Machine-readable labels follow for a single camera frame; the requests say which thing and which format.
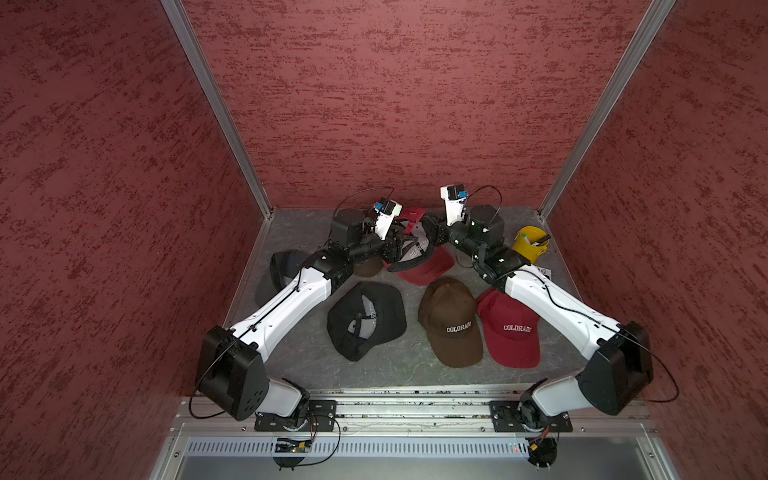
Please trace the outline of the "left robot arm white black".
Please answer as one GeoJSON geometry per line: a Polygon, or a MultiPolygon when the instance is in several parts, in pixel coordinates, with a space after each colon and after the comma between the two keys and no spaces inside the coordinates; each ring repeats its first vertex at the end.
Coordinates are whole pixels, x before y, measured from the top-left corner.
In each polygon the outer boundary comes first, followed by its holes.
{"type": "MultiPolygon", "coordinates": [[[[230,329],[216,326],[206,333],[196,390],[238,421],[257,413],[304,419],[307,394],[292,382],[270,378],[264,363],[285,335],[337,291],[357,266],[371,258],[390,265],[400,259],[405,233],[394,221],[401,210],[396,202],[380,200],[374,219],[353,209],[335,214],[326,246],[271,300],[230,329]]],[[[350,361],[399,339],[406,329],[399,290],[376,282],[355,285],[331,308],[327,325],[334,348],[350,361]]]]}

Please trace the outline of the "red cap with white logo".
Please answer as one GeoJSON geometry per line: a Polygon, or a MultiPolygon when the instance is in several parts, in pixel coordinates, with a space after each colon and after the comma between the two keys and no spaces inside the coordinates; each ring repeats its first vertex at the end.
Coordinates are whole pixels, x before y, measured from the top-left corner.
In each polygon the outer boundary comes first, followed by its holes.
{"type": "Polygon", "coordinates": [[[532,369],[541,359],[540,316],[518,300],[490,288],[476,299],[487,349],[508,368],[532,369]]]}

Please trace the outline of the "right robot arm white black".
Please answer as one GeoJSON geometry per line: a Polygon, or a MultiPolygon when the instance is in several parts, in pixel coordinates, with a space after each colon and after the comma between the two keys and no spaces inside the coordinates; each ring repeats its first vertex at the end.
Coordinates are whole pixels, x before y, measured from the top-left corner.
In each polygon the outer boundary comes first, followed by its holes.
{"type": "Polygon", "coordinates": [[[595,408],[616,416],[653,381],[646,330],[597,312],[545,278],[505,244],[492,219],[448,220],[427,213],[423,221],[429,240],[437,246],[451,244],[469,256],[481,279],[538,314],[587,360],[581,372],[542,380],[522,394],[517,417],[527,430],[542,431],[571,410],[595,408]]]}

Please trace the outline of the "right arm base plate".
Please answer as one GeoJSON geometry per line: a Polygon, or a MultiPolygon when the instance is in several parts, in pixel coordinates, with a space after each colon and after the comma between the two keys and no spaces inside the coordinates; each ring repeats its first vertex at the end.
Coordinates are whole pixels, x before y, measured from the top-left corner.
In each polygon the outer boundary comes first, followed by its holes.
{"type": "Polygon", "coordinates": [[[529,401],[491,401],[490,418],[496,433],[571,433],[568,413],[547,416],[529,401]]]}

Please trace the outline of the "black cap front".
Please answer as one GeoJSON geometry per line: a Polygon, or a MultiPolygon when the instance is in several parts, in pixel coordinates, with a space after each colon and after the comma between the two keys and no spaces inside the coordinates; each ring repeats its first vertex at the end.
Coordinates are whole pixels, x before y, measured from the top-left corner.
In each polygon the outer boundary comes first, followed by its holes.
{"type": "Polygon", "coordinates": [[[326,326],[335,350],[357,362],[373,347],[406,332],[402,295],[392,285],[359,282],[329,310],[326,326]]]}

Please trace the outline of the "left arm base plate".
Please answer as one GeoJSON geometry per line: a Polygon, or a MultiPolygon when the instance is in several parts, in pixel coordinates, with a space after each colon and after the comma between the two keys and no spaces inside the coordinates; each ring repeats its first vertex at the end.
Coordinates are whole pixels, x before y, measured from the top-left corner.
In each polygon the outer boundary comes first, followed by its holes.
{"type": "Polygon", "coordinates": [[[272,433],[327,433],[336,429],[338,403],[334,400],[307,400],[288,417],[258,413],[254,423],[256,432],[272,433]]]}

